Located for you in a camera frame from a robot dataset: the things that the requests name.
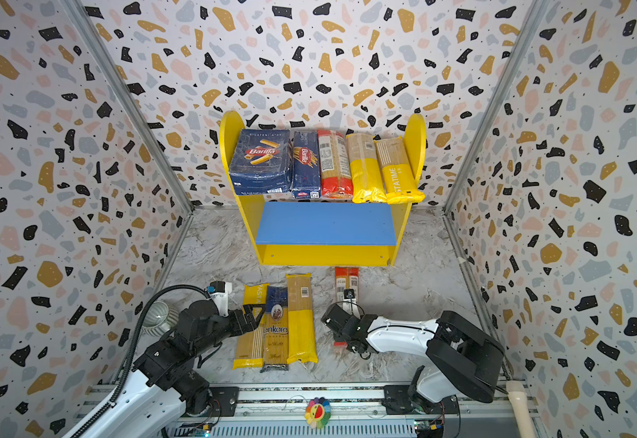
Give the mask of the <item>yellow Pastatime bag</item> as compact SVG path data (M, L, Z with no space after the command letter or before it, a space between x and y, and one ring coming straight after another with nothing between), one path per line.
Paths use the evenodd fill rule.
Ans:
M420 203L418 190L402 137L375 142L388 204Z
M245 286L243 304L266 304L266 296L269 284ZM264 366L264 342L265 335L262 326L252 332L243 334L238 338L233 369L262 368Z

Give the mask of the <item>Ankara spaghetti bag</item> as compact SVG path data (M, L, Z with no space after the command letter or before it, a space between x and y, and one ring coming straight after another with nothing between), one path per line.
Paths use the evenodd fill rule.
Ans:
M287 288L267 288L263 319L264 351L261 372L288 370Z

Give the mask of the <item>red spaghetti bag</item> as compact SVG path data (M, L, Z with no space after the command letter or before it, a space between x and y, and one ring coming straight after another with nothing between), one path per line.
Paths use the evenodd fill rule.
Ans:
M353 183L345 137L337 131L318 130L321 195L328 199L349 200Z
M356 291L358 305L358 290L360 289L360 272L358 271L358 268L353 268L353 266L336 266L335 288L337 301L342 308L343 291L346 288L354 288L354 290Z

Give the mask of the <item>yellow spaghetti bag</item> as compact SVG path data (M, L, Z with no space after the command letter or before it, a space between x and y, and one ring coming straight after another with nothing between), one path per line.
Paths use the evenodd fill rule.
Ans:
M353 203L386 204L387 196L373 138L365 133L351 133L346 140L353 184Z
M318 363L310 274L287 274L287 362Z

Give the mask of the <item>blue Barilla rigatoni box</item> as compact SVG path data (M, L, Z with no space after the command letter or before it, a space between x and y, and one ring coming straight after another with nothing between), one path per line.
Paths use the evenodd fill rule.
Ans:
M293 177L291 131L241 130L229 175L238 196L288 193Z

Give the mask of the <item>blue Barilla spaghetti box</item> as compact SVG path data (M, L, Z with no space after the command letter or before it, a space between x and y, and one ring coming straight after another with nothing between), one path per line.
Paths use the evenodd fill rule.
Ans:
M293 178L295 199L316 200L321 195L318 135L315 131L296 131L293 137Z

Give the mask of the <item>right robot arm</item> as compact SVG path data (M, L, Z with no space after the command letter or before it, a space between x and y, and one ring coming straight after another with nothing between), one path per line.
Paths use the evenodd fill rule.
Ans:
M438 319L404 321L374 314L354 315L335 303L322 323L364 360L379 353L404 353L430 361L416 370L408 390L421 407L459 393L491 403L498 390L504 348L460 314L446 310Z

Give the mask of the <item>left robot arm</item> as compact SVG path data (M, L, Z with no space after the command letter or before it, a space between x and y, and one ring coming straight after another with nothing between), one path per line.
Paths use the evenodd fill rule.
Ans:
M245 305L223 316L211 300L199 300L179 315L177 326L133 361L128 376L68 437L152 437L183 414L210 404L210 384L196 367L226 339L255 331L263 305Z

